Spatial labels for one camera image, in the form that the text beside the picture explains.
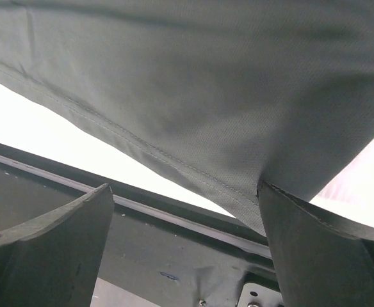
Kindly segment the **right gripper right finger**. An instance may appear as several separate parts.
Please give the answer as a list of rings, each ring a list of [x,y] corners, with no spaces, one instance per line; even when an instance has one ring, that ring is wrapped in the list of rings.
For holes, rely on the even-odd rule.
[[[257,198],[285,306],[374,306],[374,227],[268,182]]]

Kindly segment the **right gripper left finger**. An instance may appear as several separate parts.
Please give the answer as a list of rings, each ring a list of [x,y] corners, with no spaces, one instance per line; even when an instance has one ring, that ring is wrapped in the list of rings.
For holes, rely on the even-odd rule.
[[[103,184],[0,232],[0,306],[90,306],[114,211]]]

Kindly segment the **grey t-shirt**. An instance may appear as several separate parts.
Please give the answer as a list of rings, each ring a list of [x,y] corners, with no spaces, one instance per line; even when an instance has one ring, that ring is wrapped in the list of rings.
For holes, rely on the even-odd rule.
[[[0,1],[0,84],[264,233],[374,139],[374,1]]]

